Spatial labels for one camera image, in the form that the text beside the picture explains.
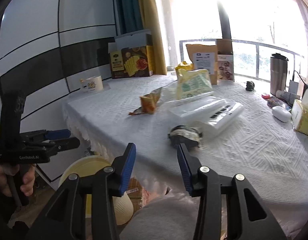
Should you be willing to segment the person's left hand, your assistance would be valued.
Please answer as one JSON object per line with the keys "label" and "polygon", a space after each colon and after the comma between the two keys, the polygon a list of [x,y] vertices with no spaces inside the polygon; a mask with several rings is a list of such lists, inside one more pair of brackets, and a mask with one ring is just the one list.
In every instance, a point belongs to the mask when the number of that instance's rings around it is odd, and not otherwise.
{"label": "person's left hand", "polygon": [[15,185],[25,195],[33,194],[35,182],[35,164],[29,164],[27,172],[20,179],[20,165],[10,166],[0,164],[0,191],[7,197],[11,197],[11,185]]}

